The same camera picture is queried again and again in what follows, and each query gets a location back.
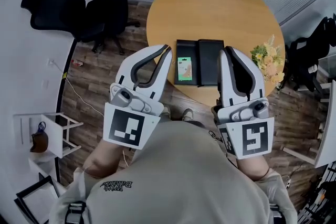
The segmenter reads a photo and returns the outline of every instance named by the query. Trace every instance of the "green label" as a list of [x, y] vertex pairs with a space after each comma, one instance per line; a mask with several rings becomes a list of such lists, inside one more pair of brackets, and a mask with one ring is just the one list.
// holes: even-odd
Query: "green label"
[[191, 57], [177, 58], [177, 74], [179, 75], [179, 81], [193, 80]]

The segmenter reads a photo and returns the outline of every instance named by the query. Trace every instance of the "black frame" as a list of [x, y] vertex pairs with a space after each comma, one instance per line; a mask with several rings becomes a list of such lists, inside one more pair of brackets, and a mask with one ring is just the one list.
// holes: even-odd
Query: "black frame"
[[34, 217], [33, 213], [29, 210], [28, 206], [26, 205], [25, 201], [23, 200], [24, 197], [26, 197], [27, 195], [29, 195], [30, 193], [32, 193], [33, 191], [35, 191], [36, 189], [39, 189], [40, 187], [42, 187], [43, 185], [47, 184], [47, 183], [51, 183], [52, 186], [55, 189], [55, 192], [57, 194], [57, 196], [59, 197], [59, 194], [57, 192], [57, 189], [55, 188], [54, 182], [52, 181], [51, 176], [47, 176], [44, 179], [40, 180], [39, 182], [33, 184], [32, 186], [20, 191], [19, 193], [16, 194], [17, 199], [14, 200], [14, 202], [16, 203], [16, 205], [21, 209], [21, 211], [23, 213], [25, 213], [27, 215], [27, 217], [34, 223], [34, 224], [42, 224], [39, 223], [36, 218]]

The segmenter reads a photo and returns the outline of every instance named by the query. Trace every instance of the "beige shirt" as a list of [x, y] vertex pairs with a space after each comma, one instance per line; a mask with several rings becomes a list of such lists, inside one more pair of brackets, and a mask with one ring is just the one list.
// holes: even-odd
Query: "beige shirt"
[[85, 200], [85, 223], [273, 223], [270, 202], [297, 223], [281, 176], [253, 182], [200, 127], [159, 123], [132, 164], [97, 180], [82, 173], [62, 195], [50, 223], [64, 223], [69, 202]]

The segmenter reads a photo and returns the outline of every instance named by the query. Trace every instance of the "wall outlet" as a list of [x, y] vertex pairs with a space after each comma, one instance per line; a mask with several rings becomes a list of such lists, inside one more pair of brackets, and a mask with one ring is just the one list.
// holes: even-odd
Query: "wall outlet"
[[54, 65], [54, 60], [51, 59], [51, 58], [48, 58], [47, 66], [48, 66], [48, 67], [52, 67], [53, 65]]

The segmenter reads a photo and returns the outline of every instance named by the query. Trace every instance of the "strap buckle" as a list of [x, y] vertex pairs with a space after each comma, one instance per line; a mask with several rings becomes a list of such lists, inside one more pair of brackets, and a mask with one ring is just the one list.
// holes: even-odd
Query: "strap buckle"
[[65, 224], [83, 224], [82, 214], [86, 208], [83, 201], [71, 202], [65, 216]]
[[276, 204], [270, 204], [271, 214], [273, 215], [274, 224], [286, 224], [286, 219]]

